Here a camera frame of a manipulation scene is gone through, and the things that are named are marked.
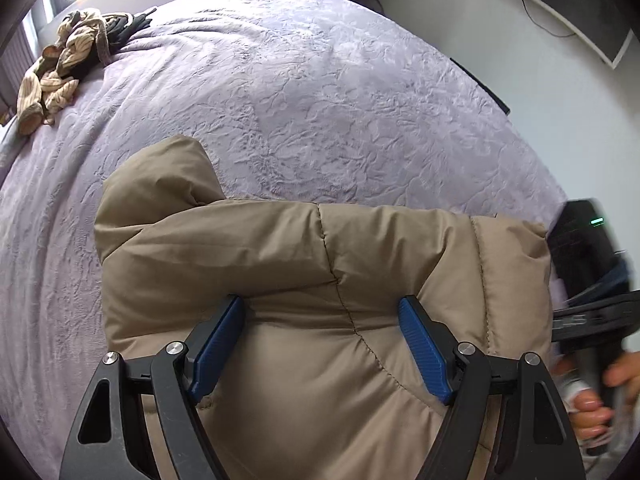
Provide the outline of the person's right hand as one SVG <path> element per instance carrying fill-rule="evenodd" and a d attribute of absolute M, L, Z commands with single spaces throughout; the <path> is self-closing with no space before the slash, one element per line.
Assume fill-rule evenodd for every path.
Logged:
<path fill-rule="evenodd" d="M 605 385 L 625 389 L 625 400 L 632 408 L 639 397 L 639 353 L 625 352 L 603 375 Z M 607 408 L 600 396 L 587 389 L 577 393 L 572 401 L 574 413 L 570 413 L 570 422 L 579 440 L 585 441 L 606 433 L 606 424 L 614 412 Z"/>

